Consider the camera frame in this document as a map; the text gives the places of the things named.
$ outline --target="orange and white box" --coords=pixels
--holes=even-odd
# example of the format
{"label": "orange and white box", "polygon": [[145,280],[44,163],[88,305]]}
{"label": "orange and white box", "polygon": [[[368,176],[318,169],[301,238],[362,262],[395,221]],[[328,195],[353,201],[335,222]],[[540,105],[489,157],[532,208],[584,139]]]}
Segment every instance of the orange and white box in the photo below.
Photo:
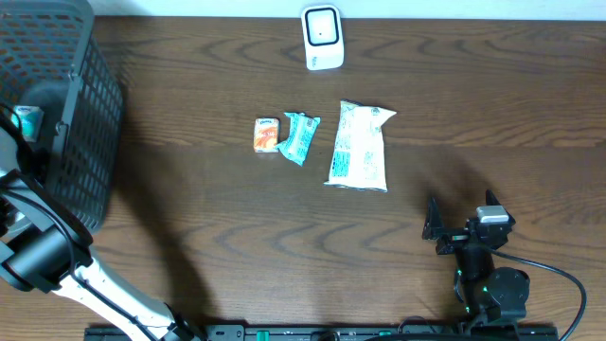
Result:
{"label": "orange and white box", "polygon": [[257,153],[276,153],[280,121],[277,118],[257,118],[253,147]]}

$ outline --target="white wall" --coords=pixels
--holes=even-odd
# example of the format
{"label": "white wall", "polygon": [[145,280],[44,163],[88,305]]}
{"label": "white wall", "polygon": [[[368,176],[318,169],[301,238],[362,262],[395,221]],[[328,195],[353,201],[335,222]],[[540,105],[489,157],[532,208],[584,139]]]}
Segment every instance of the white wall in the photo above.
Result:
{"label": "white wall", "polygon": [[345,18],[606,20],[606,0],[89,0],[97,15],[298,17],[333,4]]}

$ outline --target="wood grain surface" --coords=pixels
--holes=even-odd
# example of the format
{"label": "wood grain surface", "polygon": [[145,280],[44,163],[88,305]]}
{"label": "wood grain surface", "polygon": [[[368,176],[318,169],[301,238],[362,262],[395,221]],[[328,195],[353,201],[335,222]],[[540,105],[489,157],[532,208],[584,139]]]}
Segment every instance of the wood grain surface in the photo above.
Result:
{"label": "wood grain surface", "polygon": [[[343,67],[310,72],[295,19],[98,18],[127,114],[96,246],[198,323],[396,324],[461,316],[454,257],[420,238],[435,195],[463,225],[492,188],[503,251],[577,276],[574,340],[606,325],[606,23],[344,20]],[[326,188],[339,99],[384,125],[388,193]],[[322,117],[304,167],[253,153],[256,117]],[[531,278],[530,322],[563,333],[579,292]],[[0,285],[0,338],[80,340],[102,318]]]}

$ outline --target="basket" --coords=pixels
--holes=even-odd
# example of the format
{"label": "basket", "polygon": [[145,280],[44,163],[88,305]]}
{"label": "basket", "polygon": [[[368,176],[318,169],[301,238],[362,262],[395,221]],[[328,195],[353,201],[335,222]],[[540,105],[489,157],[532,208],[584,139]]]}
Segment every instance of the basket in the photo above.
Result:
{"label": "basket", "polygon": [[0,100],[45,112],[43,186],[96,233],[106,214],[123,99],[85,0],[0,0]]}

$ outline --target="black square outline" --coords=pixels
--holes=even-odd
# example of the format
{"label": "black square outline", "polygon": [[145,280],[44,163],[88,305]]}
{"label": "black square outline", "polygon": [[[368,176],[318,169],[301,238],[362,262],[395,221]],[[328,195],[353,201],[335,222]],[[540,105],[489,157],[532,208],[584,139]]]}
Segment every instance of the black square outline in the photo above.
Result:
{"label": "black square outline", "polygon": [[[322,44],[314,44],[312,43],[312,39],[310,38],[310,20],[308,15],[313,11],[320,10],[330,10],[332,12],[332,16],[334,17],[334,31],[336,33],[336,38],[333,42],[322,43]],[[335,45],[339,41],[339,24],[337,23],[337,12],[332,8],[321,8],[321,9],[310,9],[305,12],[305,29],[307,29],[307,41],[311,46],[324,46],[324,45]]]}

